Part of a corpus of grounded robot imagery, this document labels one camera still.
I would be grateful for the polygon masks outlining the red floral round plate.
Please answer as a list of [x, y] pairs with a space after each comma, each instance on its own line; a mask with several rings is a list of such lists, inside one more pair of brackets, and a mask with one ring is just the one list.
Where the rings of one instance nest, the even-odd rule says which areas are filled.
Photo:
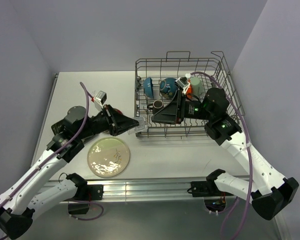
[[123, 114], [119, 109], [116, 109], [116, 108], [115, 108], [115, 111], [116, 111], [118, 114], [120, 114], [120, 115]]

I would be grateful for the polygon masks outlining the dark brown mug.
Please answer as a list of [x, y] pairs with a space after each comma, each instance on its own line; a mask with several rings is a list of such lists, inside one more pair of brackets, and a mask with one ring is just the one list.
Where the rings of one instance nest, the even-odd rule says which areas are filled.
[[147, 109], [151, 110], [153, 114], [164, 108], [164, 103], [161, 100], [155, 100], [153, 103], [147, 105]]

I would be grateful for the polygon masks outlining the dark bowl beige inside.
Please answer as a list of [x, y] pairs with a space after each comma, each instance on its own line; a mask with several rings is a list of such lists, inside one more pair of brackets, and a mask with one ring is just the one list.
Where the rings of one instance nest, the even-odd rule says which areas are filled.
[[165, 78], [160, 83], [160, 93], [164, 98], [168, 100], [174, 98], [174, 95], [177, 92], [177, 90], [178, 90], [178, 86], [176, 84], [176, 79], [173, 77]]

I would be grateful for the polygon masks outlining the orange plastic bowl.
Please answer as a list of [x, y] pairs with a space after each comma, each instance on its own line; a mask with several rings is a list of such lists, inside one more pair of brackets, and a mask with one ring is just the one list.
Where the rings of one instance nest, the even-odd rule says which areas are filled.
[[186, 92], [185, 92], [185, 95], [190, 95], [190, 94], [192, 94], [191, 84], [188, 85], [188, 87], [186, 88]]

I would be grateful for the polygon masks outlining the light green cup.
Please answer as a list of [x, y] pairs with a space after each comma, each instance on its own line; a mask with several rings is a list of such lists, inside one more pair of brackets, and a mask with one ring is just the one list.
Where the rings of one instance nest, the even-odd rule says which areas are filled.
[[190, 84], [191, 84], [191, 88], [192, 88], [192, 93], [195, 96], [200, 97], [204, 93], [203, 83], [200, 78], [191, 77]]

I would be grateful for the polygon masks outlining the large cream round plate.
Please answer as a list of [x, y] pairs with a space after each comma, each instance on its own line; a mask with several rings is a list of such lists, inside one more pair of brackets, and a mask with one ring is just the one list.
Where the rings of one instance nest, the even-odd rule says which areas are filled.
[[97, 140], [87, 153], [91, 172], [100, 178], [113, 178], [125, 170], [130, 161], [130, 149], [116, 137]]

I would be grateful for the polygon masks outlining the blue ceramic bowl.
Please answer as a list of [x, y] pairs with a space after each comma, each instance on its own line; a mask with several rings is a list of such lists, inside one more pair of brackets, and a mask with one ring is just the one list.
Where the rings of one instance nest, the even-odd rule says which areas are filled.
[[153, 92], [153, 82], [151, 77], [145, 78], [143, 82], [143, 90], [145, 96], [149, 98], [154, 98], [154, 92]]

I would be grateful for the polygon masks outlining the clear glass cup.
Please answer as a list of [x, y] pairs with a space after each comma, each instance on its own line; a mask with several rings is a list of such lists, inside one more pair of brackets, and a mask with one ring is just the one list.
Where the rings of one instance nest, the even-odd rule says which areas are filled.
[[128, 135], [145, 132], [148, 129], [148, 124], [145, 117], [134, 117], [133, 119], [138, 122], [138, 126], [128, 130]]

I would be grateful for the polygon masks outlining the black floral square plate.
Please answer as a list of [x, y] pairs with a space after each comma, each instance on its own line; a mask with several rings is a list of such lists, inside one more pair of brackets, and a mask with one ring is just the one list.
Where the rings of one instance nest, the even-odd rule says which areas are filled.
[[52, 129], [52, 132], [53, 132], [54, 135], [57, 135], [57, 134], [63, 132], [65, 130], [63, 120], [60, 120], [60, 121], [54, 123], [51, 126], [51, 129]]

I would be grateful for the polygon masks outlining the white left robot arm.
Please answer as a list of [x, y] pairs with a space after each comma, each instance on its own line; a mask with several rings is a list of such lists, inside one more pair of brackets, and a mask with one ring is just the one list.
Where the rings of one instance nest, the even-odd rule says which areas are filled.
[[38, 191], [84, 148], [85, 140], [104, 131], [118, 136], [137, 126], [136, 119], [118, 113], [108, 104], [93, 117], [88, 117], [83, 106], [70, 108], [61, 121], [52, 125], [55, 135], [37, 162], [0, 195], [0, 229], [15, 240], [30, 228], [35, 218], [58, 203], [87, 200], [87, 181], [76, 173], [43, 193]]

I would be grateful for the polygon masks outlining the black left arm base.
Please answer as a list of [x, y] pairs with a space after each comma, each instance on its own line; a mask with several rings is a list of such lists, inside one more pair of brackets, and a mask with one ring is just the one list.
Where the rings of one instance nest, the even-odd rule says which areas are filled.
[[91, 211], [96, 211], [100, 215], [103, 210], [101, 206], [92, 202], [102, 200], [104, 186], [102, 184], [88, 184], [78, 188], [74, 197], [68, 199], [67, 211], [71, 217], [83, 218]]

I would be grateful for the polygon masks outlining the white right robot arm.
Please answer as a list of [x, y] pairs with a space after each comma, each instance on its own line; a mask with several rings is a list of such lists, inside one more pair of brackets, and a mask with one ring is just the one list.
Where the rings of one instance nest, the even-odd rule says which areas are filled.
[[249, 142], [247, 131], [227, 114], [230, 101], [221, 88], [210, 88], [202, 101], [187, 99], [178, 90], [173, 100], [159, 110], [153, 110], [152, 122], [180, 124], [184, 119], [206, 120], [207, 135], [227, 150], [252, 176], [244, 181], [224, 170], [210, 173], [202, 186], [192, 186], [194, 197], [229, 193], [252, 204], [265, 220], [271, 220], [294, 198], [299, 187], [295, 178], [278, 172]]

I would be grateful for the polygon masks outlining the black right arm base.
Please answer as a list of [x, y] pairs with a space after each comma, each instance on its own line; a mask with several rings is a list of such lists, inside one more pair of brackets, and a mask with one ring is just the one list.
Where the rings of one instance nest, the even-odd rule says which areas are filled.
[[194, 198], [204, 198], [204, 206], [209, 214], [219, 214], [227, 210], [226, 197], [230, 193], [221, 192], [209, 181], [192, 181], [187, 193]]

